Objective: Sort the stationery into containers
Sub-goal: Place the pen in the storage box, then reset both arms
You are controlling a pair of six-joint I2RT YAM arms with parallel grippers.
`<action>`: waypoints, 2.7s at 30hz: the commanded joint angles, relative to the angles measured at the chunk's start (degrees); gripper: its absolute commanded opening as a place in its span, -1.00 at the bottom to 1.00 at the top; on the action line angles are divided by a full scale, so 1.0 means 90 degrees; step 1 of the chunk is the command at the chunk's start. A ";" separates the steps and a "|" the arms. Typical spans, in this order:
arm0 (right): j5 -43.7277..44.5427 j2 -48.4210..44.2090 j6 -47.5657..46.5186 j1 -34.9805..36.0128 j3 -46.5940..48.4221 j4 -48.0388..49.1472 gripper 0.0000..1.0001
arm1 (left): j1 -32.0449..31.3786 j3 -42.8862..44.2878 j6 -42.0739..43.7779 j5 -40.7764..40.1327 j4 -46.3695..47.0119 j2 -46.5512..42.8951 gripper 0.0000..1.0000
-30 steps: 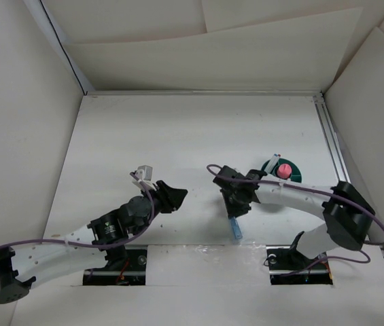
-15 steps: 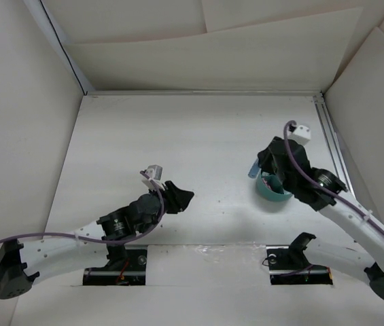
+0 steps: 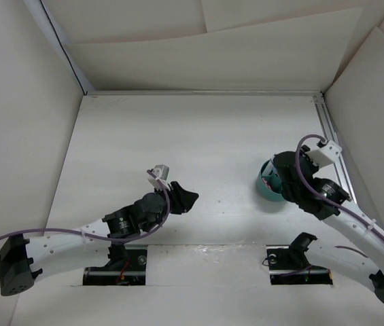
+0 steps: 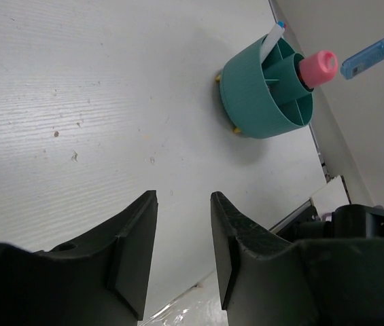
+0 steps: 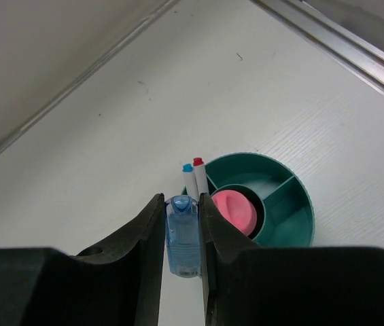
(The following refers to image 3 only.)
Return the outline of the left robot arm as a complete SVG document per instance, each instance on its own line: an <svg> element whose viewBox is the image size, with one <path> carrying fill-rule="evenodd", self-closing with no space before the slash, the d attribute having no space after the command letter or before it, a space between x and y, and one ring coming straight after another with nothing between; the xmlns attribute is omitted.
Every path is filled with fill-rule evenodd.
<svg viewBox="0 0 384 326"><path fill-rule="evenodd" d="M168 215L189 212L199 195L178 182L155 189L131 205L76 229L55 229L45 236L8 236L0 248L0 292L11 296L36 282L101 259L107 270L126 261L124 245L154 233Z"/></svg>

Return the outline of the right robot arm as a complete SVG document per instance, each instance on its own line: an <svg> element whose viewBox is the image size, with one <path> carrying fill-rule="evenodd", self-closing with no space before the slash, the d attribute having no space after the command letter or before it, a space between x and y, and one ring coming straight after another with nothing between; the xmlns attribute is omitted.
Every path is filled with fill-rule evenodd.
<svg viewBox="0 0 384 326"><path fill-rule="evenodd" d="M355 204L351 196L330 179L316 177L332 164L341 150L336 145L278 153L271 159L281 181L281 195L343 235L354 250L328 246L303 232L288 247L288 259L298 268L320 266L338 272L371 290L384 304L384 230Z"/></svg>

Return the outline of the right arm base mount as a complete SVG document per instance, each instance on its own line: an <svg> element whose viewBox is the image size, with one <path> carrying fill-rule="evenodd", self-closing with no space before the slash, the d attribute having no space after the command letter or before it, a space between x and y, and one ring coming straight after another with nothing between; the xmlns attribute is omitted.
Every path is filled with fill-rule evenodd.
<svg viewBox="0 0 384 326"><path fill-rule="evenodd" d="M304 257L293 258L287 245L266 246L262 265L268 268L271 285L333 285L329 269L311 265Z"/></svg>

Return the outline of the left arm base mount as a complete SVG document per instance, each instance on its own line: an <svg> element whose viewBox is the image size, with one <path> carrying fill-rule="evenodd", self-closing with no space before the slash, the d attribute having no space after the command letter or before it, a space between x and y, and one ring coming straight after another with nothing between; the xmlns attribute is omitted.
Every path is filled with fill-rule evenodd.
<svg viewBox="0 0 384 326"><path fill-rule="evenodd" d="M116 267L84 269L83 286L144 286L146 282L147 248L126 250L128 257Z"/></svg>

